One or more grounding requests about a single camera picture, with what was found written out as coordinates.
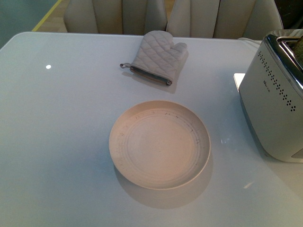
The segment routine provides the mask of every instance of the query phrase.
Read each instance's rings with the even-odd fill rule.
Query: yellow stripe
[[[50,16],[50,14],[54,11],[54,9],[62,2],[62,0],[58,0],[53,7],[47,12],[47,14],[40,20],[40,22],[33,28],[32,32],[35,32],[39,29],[39,27],[46,21],[46,19]]]

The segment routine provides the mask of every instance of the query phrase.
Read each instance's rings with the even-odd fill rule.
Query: table
[[[233,79],[258,46],[174,38],[188,56],[166,87],[119,67],[141,39],[29,32],[0,50],[0,226],[302,226],[303,165],[258,148]],[[208,129],[210,160],[183,187],[144,189],[114,168],[113,124],[149,100],[182,104]]]

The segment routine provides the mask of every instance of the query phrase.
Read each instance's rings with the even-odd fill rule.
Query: white plate
[[[195,179],[210,155],[210,138],[190,110],[149,101],[125,111],[109,137],[110,155],[129,181],[149,189],[171,189]]]

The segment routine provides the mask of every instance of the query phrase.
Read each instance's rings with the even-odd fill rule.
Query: bread
[[[303,36],[297,41],[294,46],[294,56],[299,64],[303,67]]]

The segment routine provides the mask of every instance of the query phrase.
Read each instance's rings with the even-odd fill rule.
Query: brand logo
[[[269,90],[269,88],[268,88],[267,83],[266,83],[266,81],[265,81],[265,80],[263,81],[263,84],[265,85],[265,87],[266,87],[267,91],[268,91],[268,92],[270,92],[270,90]]]

